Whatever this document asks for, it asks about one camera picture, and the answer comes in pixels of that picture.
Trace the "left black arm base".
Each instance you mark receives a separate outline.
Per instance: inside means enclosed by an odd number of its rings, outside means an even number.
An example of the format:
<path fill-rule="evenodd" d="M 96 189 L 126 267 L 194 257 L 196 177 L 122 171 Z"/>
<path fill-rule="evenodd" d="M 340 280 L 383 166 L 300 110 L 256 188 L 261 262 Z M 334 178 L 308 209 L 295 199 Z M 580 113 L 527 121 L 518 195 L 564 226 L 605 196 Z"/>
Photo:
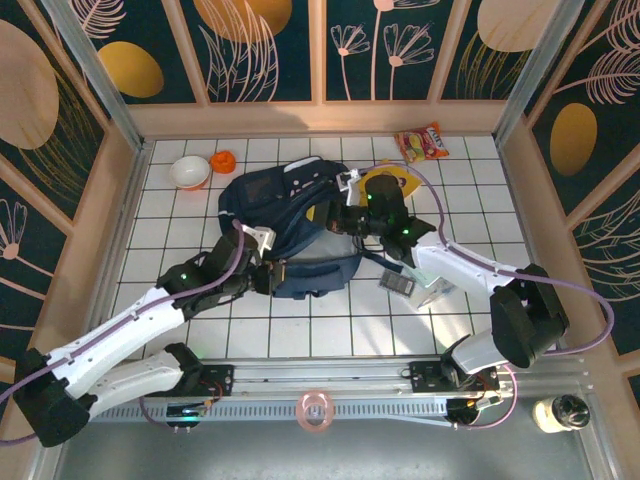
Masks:
<path fill-rule="evenodd" d="M 157 391 L 149 397 L 177 398 L 177 397 L 224 397 L 231 396 L 234 383 L 233 365 L 204 365 L 198 375 L 191 375 L 186 381 L 179 383 L 170 390 Z"/>

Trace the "white orange bowl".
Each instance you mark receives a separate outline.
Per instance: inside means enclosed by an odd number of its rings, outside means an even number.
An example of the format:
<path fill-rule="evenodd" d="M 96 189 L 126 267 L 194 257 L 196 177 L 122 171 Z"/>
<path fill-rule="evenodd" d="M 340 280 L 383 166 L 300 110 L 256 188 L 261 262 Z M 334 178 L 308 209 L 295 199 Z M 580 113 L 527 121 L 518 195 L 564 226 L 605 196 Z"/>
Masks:
<path fill-rule="evenodd" d="M 178 189 L 195 191 L 203 188 L 209 180 L 211 167 L 202 157 L 184 156 L 176 160 L 169 169 L 169 179 Z"/>

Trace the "yellow book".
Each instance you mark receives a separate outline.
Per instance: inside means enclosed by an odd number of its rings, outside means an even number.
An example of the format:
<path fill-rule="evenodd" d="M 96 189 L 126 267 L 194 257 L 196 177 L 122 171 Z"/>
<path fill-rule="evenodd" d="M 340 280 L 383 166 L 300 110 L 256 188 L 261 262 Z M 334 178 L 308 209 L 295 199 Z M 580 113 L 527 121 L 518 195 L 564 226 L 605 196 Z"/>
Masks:
<path fill-rule="evenodd" d="M 358 182 L 360 193 L 362 195 L 365 195 L 366 182 L 369 179 L 375 176 L 380 176 L 380 175 L 395 177 L 404 198 L 411 196 L 414 193 L 414 191 L 417 190 L 422 185 L 422 181 L 417 176 L 410 173 L 405 167 L 401 166 L 399 163 L 384 161 L 376 165 L 372 170 L 361 175 L 361 179 Z"/>

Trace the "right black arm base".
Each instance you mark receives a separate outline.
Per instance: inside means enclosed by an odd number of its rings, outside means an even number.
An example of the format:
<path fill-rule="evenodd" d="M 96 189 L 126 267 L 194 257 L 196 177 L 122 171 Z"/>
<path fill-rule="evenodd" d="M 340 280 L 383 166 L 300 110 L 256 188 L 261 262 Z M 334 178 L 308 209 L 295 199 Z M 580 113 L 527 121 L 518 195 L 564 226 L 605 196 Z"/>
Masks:
<path fill-rule="evenodd" d="M 497 369 L 488 367 L 475 374 L 445 361 L 415 361 L 409 364 L 414 393 L 479 392 L 500 389 Z"/>

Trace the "aluminium corner post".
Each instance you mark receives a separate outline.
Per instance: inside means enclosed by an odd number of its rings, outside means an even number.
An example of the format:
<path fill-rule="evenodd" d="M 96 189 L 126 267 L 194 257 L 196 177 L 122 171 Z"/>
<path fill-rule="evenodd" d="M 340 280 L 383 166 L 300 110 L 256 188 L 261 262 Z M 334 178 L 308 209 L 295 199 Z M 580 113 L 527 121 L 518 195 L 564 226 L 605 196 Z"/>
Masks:
<path fill-rule="evenodd" d="M 98 94 L 115 125 L 136 153 L 143 141 L 127 105 L 111 80 L 94 40 L 106 40 L 126 17 L 124 0 L 39 0 L 52 24 Z"/>
<path fill-rule="evenodd" d="M 504 149 L 536 88 L 558 56 L 558 52 L 579 17 L 583 5 L 584 0 L 560 0 L 553 11 L 537 46 L 524 65 L 492 133 L 499 152 Z"/>

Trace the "white bottle black cap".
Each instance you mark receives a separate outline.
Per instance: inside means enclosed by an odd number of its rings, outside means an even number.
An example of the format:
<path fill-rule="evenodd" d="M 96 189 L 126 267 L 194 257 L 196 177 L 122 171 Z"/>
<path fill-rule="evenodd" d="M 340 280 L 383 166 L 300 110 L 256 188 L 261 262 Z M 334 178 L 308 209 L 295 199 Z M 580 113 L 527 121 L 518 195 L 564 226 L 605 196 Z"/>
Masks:
<path fill-rule="evenodd" d="M 591 412 L 582 398 L 566 394 L 537 401 L 532 417 L 540 430 L 551 434 L 585 428 L 590 423 Z"/>

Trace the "black controller board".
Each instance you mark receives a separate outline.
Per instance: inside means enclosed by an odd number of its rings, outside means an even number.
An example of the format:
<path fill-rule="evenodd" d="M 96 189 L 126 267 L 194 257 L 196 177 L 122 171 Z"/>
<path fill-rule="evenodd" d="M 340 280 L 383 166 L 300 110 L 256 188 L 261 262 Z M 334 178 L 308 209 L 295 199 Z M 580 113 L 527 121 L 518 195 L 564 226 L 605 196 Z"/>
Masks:
<path fill-rule="evenodd" d="M 499 395 L 447 399 L 445 419 L 456 427 L 469 427 L 477 421 L 483 410 L 501 402 Z"/>
<path fill-rule="evenodd" d="M 166 424 L 177 433 L 185 430 L 187 433 L 195 428 L 206 413 L 207 407 L 203 403 L 168 404 L 166 409 Z"/>

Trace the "navy blue backpack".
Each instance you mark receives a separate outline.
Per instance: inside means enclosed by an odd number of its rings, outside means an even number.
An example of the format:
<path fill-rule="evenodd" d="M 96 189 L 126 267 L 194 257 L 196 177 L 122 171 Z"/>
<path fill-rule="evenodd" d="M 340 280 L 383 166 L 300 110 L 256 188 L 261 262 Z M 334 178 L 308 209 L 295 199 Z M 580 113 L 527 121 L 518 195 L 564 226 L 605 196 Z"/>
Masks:
<path fill-rule="evenodd" d="M 262 264 L 253 289 L 269 294 L 270 262 L 286 263 L 287 296 L 304 300 L 343 289 L 366 258 L 397 273 L 400 265 L 354 244 L 353 238 L 336 234 L 306 218 L 307 210 L 328 200 L 340 200 L 336 177 L 347 168 L 319 156 L 309 156 L 286 165 L 241 175 L 218 197 L 217 217 L 223 233 L 240 221 L 250 227 L 269 227 L 276 233 L 271 250 L 262 254 Z"/>

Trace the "aluminium rail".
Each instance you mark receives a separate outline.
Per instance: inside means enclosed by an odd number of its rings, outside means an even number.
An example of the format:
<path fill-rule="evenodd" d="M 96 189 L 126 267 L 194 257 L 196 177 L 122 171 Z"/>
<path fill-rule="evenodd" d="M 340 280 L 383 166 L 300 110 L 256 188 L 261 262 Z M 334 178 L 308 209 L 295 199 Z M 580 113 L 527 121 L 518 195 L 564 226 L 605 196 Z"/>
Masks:
<path fill-rule="evenodd" d="M 206 361 L 204 365 L 229 364 L 235 367 L 233 397 L 253 400 L 293 399 L 318 390 L 334 399 L 382 398 L 393 395 L 473 397 L 479 392 L 414 393 L 409 364 L 438 361 L 424 357 L 262 359 L 255 361 Z M 582 394 L 594 385 L 582 358 L 545 358 L 528 369 L 509 364 L 495 367 L 499 391 L 510 397 L 515 391 L 524 396 Z"/>

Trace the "pink tape roll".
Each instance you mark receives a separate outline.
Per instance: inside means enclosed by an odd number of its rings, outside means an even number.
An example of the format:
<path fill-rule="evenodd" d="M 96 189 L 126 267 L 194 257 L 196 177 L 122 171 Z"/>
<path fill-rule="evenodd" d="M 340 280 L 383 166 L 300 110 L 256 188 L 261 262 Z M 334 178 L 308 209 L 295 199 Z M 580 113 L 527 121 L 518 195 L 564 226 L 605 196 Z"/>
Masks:
<path fill-rule="evenodd" d="M 298 424 L 310 433 L 322 433 L 331 425 L 335 415 L 333 399 L 323 391 L 304 393 L 297 401 L 295 415 Z"/>

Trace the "orange snack bag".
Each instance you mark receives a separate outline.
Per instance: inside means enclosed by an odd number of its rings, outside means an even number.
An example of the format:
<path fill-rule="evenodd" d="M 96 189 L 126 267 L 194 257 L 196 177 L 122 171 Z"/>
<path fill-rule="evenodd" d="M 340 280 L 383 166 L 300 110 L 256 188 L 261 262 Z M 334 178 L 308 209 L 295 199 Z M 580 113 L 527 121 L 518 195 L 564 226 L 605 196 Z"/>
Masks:
<path fill-rule="evenodd" d="M 449 151 L 441 138 L 438 122 L 432 122 L 425 127 L 398 132 L 394 135 L 404 160 L 411 164 L 425 160 L 447 157 Z"/>

